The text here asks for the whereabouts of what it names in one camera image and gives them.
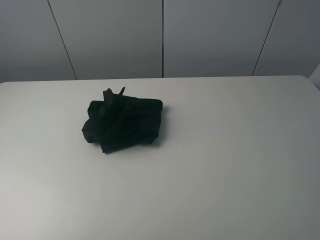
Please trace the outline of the black printed t-shirt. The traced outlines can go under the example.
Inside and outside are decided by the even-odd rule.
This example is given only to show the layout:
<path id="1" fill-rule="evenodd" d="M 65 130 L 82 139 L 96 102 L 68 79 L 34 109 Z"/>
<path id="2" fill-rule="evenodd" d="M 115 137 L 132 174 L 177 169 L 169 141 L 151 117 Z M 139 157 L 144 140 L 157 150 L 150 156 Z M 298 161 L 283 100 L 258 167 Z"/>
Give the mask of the black printed t-shirt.
<path id="1" fill-rule="evenodd" d="M 98 144 L 104 154 L 137 145 L 152 144 L 159 136 L 163 102 L 159 99 L 137 98 L 109 88 L 103 101 L 90 102 L 88 120 L 82 127 L 84 139 Z"/>

